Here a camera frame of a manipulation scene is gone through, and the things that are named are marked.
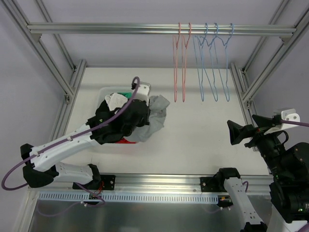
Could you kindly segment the green tank top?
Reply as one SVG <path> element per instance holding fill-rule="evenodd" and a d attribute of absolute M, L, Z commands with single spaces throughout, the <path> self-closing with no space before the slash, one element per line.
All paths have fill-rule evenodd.
<path fill-rule="evenodd" d="M 127 99 L 130 99 L 132 97 L 132 92 L 119 92 L 119 94 L 123 95 Z"/>

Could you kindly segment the grey tank top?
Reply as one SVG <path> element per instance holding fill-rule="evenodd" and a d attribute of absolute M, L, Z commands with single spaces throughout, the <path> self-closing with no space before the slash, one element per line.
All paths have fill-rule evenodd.
<path fill-rule="evenodd" d="M 167 107 L 169 105 L 169 100 L 162 95 L 151 96 L 149 103 L 149 125 L 136 127 L 127 139 L 130 142 L 146 142 L 154 133 L 164 128 L 164 123 L 167 116 Z"/>

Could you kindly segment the white tank top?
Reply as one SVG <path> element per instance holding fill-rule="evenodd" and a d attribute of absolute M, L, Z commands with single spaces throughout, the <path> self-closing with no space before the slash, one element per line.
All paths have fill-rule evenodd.
<path fill-rule="evenodd" d="M 128 98 L 119 93 L 106 95 L 104 99 L 110 111 L 122 108 L 128 102 Z"/>

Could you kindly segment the red tank top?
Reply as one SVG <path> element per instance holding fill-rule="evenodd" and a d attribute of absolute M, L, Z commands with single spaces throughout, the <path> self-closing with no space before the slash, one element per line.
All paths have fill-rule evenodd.
<path fill-rule="evenodd" d="M 126 138 L 122 138 L 120 141 L 118 141 L 119 144 L 136 144 L 136 142 L 128 141 Z"/>

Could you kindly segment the black tank top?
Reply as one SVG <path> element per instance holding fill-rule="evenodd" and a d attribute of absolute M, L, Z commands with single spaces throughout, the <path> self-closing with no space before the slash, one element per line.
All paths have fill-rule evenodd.
<path fill-rule="evenodd" d="M 114 110 L 110 110 L 108 107 L 107 102 L 104 100 L 100 106 L 97 108 L 96 112 L 95 112 L 95 117 L 97 120 L 104 122 L 110 118 L 112 118 L 113 116 L 115 116 L 115 114 L 122 109 L 121 107 L 116 107 Z"/>

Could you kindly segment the pink hanger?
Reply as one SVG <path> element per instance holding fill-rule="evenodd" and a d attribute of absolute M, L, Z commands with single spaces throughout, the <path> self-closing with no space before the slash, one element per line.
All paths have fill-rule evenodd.
<path fill-rule="evenodd" d="M 177 102 L 177 84 L 178 84 L 178 47 L 181 35 L 181 23 L 178 23 L 178 34 L 172 36 L 172 46 L 173 46 L 173 92 L 174 92 L 174 102 Z"/>
<path fill-rule="evenodd" d="M 188 38 L 182 35 L 182 102 L 185 102 L 186 96 L 186 69 L 187 69 L 187 49 L 192 33 L 192 24 L 188 23 Z"/>

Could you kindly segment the blue hanger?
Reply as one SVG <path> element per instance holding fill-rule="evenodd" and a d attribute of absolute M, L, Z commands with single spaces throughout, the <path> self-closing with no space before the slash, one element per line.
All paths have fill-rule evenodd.
<path fill-rule="evenodd" d="M 196 68 L 197 68 L 197 78 L 198 78 L 198 87 L 200 92 L 201 101 L 204 102 L 205 95 L 204 95 L 204 87 L 203 87 L 203 46 L 205 42 L 205 38 L 208 33 L 208 24 L 205 23 L 205 32 L 204 38 L 200 41 L 198 35 L 193 37 L 193 46 L 194 46 L 194 53 L 195 53 L 195 60 L 196 60 Z"/>
<path fill-rule="evenodd" d="M 207 39 L 208 31 L 209 31 L 209 25 L 208 25 L 208 23 L 205 23 L 205 33 L 204 33 L 204 35 L 197 37 L 197 40 L 198 40 L 198 43 L 199 43 L 199 52 L 200 52 L 200 58 L 201 58 L 201 71 L 202 71 L 202 77 L 201 77 L 202 79 L 200 80 L 199 83 L 200 83 L 200 87 L 201 87 L 201 90 L 202 90 L 201 97 L 202 97 L 202 100 L 204 100 L 203 76 L 205 74 L 206 78 L 208 80 L 214 101 L 218 102 L 218 91 L 217 91 L 217 87 L 216 87 L 216 79 L 215 79 L 215 73 L 214 73 L 214 57 L 213 57 L 213 54 L 212 54 L 212 47 L 214 45 L 216 35 L 213 36 L 211 41 L 208 41 L 208 39 Z M 206 49 L 206 47 L 208 48 L 209 58 L 210 58 L 210 63 L 211 63 L 212 83 L 210 81 L 210 76 L 208 75 L 206 68 L 204 67 L 204 63 L 205 63 L 204 62 L 204 59 L 205 59 L 204 50 Z"/>
<path fill-rule="evenodd" d="M 219 70 L 219 76 L 220 76 L 220 81 L 223 87 L 223 91 L 225 94 L 225 99 L 227 102 L 230 102 L 230 91 L 229 91 L 229 87 L 228 87 L 228 44 L 230 39 L 233 36 L 234 33 L 234 24 L 230 24 L 231 28 L 232 28 L 232 32 L 229 33 L 228 38 L 226 39 L 226 41 L 224 41 L 218 34 L 219 34 L 219 26 L 217 23 L 214 23 L 215 27 L 216 27 L 216 38 L 218 38 L 221 42 L 222 42 L 222 46 L 224 47 L 224 52 L 225 52 L 225 81 L 223 81 L 222 75 L 221 75 L 221 71 Z"/>

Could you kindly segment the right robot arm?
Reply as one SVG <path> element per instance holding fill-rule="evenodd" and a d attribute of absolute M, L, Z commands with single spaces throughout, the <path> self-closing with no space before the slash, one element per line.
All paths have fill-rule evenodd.
<path fill-rule="evenodd" d="M 286 125 L 305 126 L 299 121 L 253 115 L 257 126 L 241 126 L 227 121 L 230 143 L 239 144 L 249 138 L 245 147 L 256 147 L 273 176 L 269 185 L 272 214 L 268 224 L 257 214 L 236 168 L 221 168 L 213 176 L 216 187 L 227 192 L 240 220 L 242 232 L 307 232 L 309 230 L 309 144 L 297 143 L 285 149 L 278 136 Z"/>

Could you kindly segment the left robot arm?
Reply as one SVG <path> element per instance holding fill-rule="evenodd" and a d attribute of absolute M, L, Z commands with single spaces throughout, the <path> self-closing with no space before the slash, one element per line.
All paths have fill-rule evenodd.
<path fill-rule="evenodd" d="M 147 101 L 134 99 L 127 104 L 110 110 L 103 101 L 95 115 L 74 132 L 45 145 L 22 145 L 22 159 L 30 158 L 23 167 L 27 184 L 41 188 L 53 182 L 72 182 L 74 189 L 97 190 L 102 178 L 96 165 L 76 166 L 63 163 L 63 159 L 92 146 L 117 143 L 149 124 Z"/>

